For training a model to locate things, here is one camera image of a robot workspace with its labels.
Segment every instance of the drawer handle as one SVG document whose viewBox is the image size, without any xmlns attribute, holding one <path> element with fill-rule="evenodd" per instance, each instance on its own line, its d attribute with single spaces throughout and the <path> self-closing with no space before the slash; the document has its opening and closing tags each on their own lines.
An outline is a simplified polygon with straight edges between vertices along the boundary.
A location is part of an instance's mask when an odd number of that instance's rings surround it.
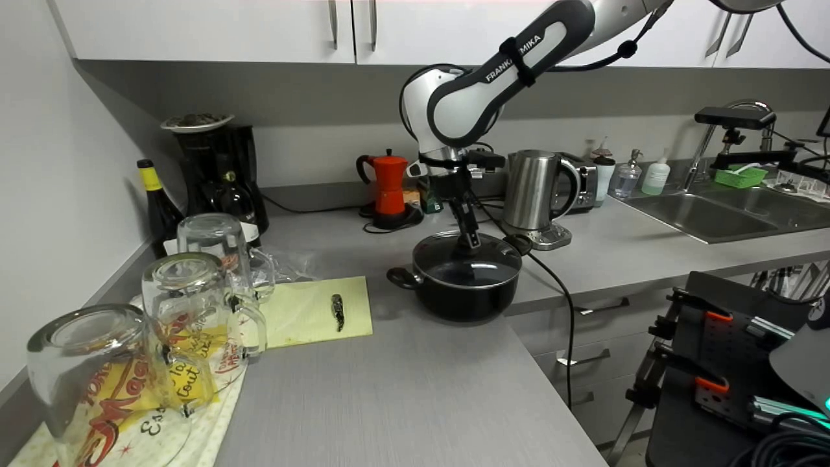
<svg viewBox="0 0 830 467">
<path fill-rule="evenodd" d="M 613 350 L 601 347 L 597 356 L 586 356 L 586 358 L 570 358 L 569 360 L 569 356 L 557 356 L 555 364 L 575 369 L 575 367 L 605 360 L 609 356 L 613 356 Z"/>
<path fill-rule="evenodd" d="M 621 301 L 605 303 L 605 307 L 575 307 L 575 312 L 578 312 L 582 317 L 592 317 L 592 315 L 597 315 L 597 312 L 616 312 L 616 308 L 625 308 L 625 307 L 630 307 L 630 298 L 627 298 L 627 297 L 622 297 Z"/>
</svg>

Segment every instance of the electric kettle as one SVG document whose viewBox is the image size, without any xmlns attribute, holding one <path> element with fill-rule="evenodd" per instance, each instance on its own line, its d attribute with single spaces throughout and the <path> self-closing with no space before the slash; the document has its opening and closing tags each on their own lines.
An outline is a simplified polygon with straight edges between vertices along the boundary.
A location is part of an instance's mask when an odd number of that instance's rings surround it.
<svg viewBox="0 0 830 467">
<path fill-rule="evenodd" d="M 565 203 L 552 210 L 557 198 L 555 181 L 565 177 L 570 190 Z M 508 155 L 508 186 L 504 206 L 504 228 L 508 233 L 529 238 L 534 250 L 557 250 L 570 244 L 570 231 L 555 227 L 552 219 L 569 212 L 582 192 L 582 177 L 575 167 L 561 153 L 549 151 L 520 151 Z"/>
</svg>

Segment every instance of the upper cabinet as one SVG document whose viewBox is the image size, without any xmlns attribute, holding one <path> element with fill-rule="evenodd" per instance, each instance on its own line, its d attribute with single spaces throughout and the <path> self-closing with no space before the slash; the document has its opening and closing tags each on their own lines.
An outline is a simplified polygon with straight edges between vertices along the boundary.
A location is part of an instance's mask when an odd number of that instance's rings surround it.
<svg viewBox="0 0 830 467">
<path fill-rule="evenodd" d="M 549 0 L 354 0 L 355 53 L 368 66 L 479 66 Z"/>
<path fill-rule="evenodd" d="M 51 0 L 81 61 L 479 66 L 552 0 Z M 789 0 L 830 53 L 830 0 Z M 640 23 L 562 66 L 609 57 Z M 775 10 L 728 15 L 676 0 L 621 67 L 828 67 Z"/>
<path fill-rule="evenodd" d="M 354 62 L 350 0 L 51 0 L 79 61 Z"/>
</svg>

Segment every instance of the kitchen counter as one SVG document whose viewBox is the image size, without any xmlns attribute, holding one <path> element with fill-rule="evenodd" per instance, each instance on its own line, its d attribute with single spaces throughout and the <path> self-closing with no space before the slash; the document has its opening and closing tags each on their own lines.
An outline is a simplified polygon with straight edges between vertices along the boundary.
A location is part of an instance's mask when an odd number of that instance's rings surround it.
<svg viewBox="0 0 830 467">
<path fill-rule="evenodd" d="M 691 270 L 740 276 L 830 258 L 828 231 L 709 246 L 618 201 L 561 227 L 573 244 L 539 258 L 575 298 L 657 292 Z M 380 237 L 355 212 L 273 219 L 268 250 L 328 279 L 368 279 L 377 332 L 268 353 L 246 376 L 221 465 L 605 465 L 505 319 L 446 325 L 387 282 L 443 228 L 448 212 Z M 526 262 L 510 312 L 549 298 L 549 280 Z"/>
</svg>

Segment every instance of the glass cup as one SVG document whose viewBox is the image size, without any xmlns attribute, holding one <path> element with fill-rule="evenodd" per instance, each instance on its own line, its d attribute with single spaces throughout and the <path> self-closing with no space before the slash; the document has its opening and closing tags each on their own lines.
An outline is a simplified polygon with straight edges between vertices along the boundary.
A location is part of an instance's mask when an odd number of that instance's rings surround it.
<svg viewBox="0 0 830 467">
<path fill-rule="evenodd" d="M 162 345 L 127 303 L 70 312 L 29 341 L 29 381 L 59 465 L 98 465 L 120 436 L 166 406 Z"/>
<path fill-rule="evenodd" d="M 171 255 L 143 276 L 143 303 L 171 367 L 171 393 L 184 413 L 210 402 L 243 372 L 243 356 L 261 343 L 242 337 L 246 308 L 230 315 L 226 276 L 203 251 Z"/>
<path fill-rule="evenodd" d="M 229 289 L 243 297 L 255 297 L 252 289 L 252 255 L 242 231 L 242 223 L 226 212 L 199 212 L 190 216 L 177 228 L 180 251 L 204 251 L 221 259 L 229 273 Z M 269 255 L 256 251 L 256 268 L 268 262 Z"/>
<path fill-rule="evenodd" d="M 274 258 L 261 250 L 249 250 L 242 223 L 226 212 L 199 212 L 180 223 L 177 231 L 180 251 L 204 251 L 221 259 L 229 276 L 229 303 L 230 308 L 243 308 L 242 323 L 252 325 L 265 350 L 265 317 L 259 301 L 265 301 L 274 289 Z"/>
</svg>

